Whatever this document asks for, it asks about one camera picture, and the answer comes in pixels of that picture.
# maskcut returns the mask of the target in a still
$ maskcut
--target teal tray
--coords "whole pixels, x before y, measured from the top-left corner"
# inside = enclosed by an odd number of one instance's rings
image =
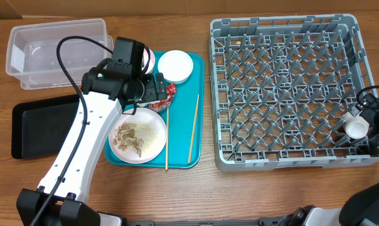
[[[153,74],[157,73],[157,63],[165,52],[155,51],[156,64]],[[187,81],[177,84],[177,94],[170,105],[170,125],[169,125],[169,168],[188,169],[195,166],[201,158],[202,141],[202,121],[203,121],[203,87],[205,84],[205,63],[202,57],[195,53],[189,53],[194,62],[194,69]],[[191,155],[191,163],[188,164],[188,154],[190,152],[192,127],[194,123],[194,113],[196,98],[200,95],[198,115],[194,133],[194,143]],[[159,112],[166,122],[166,110]],[[110,148],[109,139],[105,145],[105,155],[112,164],[119,166],[148,166],[165,167],[166,147],[153,160],[142,164],[130,164],[120,160]]]

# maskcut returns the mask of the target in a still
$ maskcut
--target black tray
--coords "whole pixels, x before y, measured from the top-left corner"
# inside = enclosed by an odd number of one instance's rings
[[[68,95],[16,105],[11,141],[13,158],[58,153],[77,113],[78,101],[78,95]]]

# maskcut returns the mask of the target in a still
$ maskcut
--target gray dish rack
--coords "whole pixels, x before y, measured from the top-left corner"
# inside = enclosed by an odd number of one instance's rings
[[[356,93],[374,84],[353,15],[215,19],[210,33],[219,170],[379,161],[366,137],[342,132]]]

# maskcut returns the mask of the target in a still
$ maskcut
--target clear plastic container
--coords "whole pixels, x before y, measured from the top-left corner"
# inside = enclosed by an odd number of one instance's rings
[[[16,26],[7,48],[6,72],[21,81],[26,90],[69,86],[57,57],[58,42],[72,35],[85,36],[113,49],[102,19],[82,19]],[[89,69],[111,54],[85,40],[68,40],[60,50],[61,59],[77,84]]]

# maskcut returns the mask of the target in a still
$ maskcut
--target white bowl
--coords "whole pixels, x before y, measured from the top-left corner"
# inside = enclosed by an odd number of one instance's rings
[[[187,80],[194,69],[191,57],[180,50],[172,50],[163,54],[157,63],[157,69],[169,83],[180,84]]]
[[[134,109],[129,109],[124,113],[130,114]],[[119,142],[117,145],[113,145],[114,130],[124,122],[136,122],[139,126],[146,126],[147,134],[138,138],[144,140],[144,145],[142,146],[142,155],[139,157],[132,147],[128,147],[127,150],[123,151],[118,149]],[[162,117],[153,110],[147,108],[137,108],[136,113],[132,115],[122,114],[120,119],[114,124],[113,128],[109,134],[109,144],[113,153],[122,161],[131,164],[141,164],[146,163],[160,154],[166,145],[167,140],[167,128]]]

